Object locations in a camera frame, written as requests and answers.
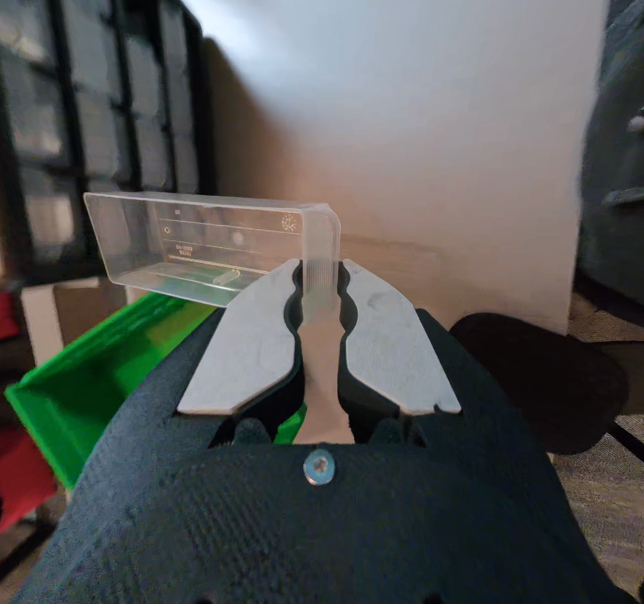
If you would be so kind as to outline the dark grey fabric item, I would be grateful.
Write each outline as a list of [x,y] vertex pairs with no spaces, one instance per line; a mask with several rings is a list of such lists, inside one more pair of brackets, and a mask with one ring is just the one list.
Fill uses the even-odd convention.
[[643,0],[609,0],[580,176],[578,269],[643,304]]

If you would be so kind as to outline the green plastic bin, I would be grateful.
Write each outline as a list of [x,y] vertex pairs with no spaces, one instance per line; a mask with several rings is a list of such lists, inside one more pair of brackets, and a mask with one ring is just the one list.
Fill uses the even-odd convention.
[[302,294],[288,294],[284,322],[295,338],[285,379],[233,415],[182,415],[178,403],[212,336],[232,310],[149,294],[81,336],[11,386],[7,398],[69,489],[105,481],[130,490],[184,457],[232,442],[237,425],[261,422],[271,441],[303,418],[304,368],[297,329]]

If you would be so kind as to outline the black round chair seat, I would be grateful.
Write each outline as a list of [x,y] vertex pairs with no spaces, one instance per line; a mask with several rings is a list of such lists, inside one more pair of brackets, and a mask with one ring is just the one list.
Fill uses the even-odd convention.
[[617,422],[632,393],[643,409],[643,342],[586,343],[492,313],[462,318],[449,333],[495,378],[546,452],[582,454],[608,434],[643,461],[643,440]]

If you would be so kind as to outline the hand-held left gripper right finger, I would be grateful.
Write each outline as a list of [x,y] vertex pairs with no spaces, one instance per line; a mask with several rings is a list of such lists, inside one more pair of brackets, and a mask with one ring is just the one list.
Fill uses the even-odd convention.
[[339,265],[337,396],[353,434],[380,422],[462,407],[421,319],[406,296],[352,260]]

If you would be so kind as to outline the clear plastic drawer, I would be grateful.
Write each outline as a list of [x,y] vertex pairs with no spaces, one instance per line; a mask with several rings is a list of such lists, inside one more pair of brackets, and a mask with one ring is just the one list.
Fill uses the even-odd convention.
[[304,322],[334,310],[341,225],[325,203],[126,191],[84,200],[114,284],[227,307],[295,260]]

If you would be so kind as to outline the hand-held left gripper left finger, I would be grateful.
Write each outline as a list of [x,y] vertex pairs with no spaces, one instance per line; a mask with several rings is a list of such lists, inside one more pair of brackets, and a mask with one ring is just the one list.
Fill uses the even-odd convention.
[[302,406],[302,263],[253,282],[223,311],[177,406],[183,415],[259,420],[277,431]]

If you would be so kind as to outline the red fabric item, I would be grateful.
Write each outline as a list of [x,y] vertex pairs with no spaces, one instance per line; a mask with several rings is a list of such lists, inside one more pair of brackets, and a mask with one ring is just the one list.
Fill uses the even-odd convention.
[[28,432],[1,428],[1,533],[57,492],[53,471]]
[[1,289],[1,342],[20,335],[20,326],[15,311],[12,293]]

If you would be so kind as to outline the white cardboard box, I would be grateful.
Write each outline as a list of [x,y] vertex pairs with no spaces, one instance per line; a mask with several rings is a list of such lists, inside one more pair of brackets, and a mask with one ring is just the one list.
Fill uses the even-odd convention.
[[36,367],[127,305],[125,288],[83,278],[22,289],[20,301]]

